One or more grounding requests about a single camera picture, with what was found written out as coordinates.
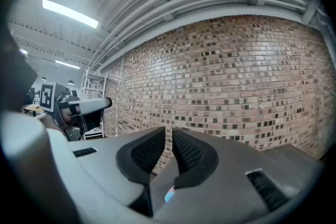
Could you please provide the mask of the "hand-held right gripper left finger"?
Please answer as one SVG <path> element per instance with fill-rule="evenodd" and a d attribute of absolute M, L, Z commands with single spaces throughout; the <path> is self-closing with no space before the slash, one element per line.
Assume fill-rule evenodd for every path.
<path fill-rule="evenodd" d="M 165 128 L 152 127 L 127 135 L 69 142 L 85 172 L 119 203 L 153 216 L 151 172 L 165 148 Z"/>

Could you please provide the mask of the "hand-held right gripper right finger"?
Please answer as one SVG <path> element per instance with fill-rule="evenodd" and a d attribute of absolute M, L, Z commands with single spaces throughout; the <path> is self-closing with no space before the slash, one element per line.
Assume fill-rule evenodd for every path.
<path fill-rule="evenodd" d="M 290 144 L 258 151 L 183 128 L 172 138 L 173 158 L 151 183 L 158 223 L 280 223 L 324 168 Z"/>

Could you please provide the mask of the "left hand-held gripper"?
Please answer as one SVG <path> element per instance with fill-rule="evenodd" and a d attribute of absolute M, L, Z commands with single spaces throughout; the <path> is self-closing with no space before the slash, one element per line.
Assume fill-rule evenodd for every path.
<path fill-rule="evenodd" d="M 112 106 L 110 98 L 80 100 L 76 90 L 55 82 L 41 86 L 39 106 L 52 118 L 54 124 L 64 133 L 68 141 L 79 141 L 84 135 L 82 117 Z"/>

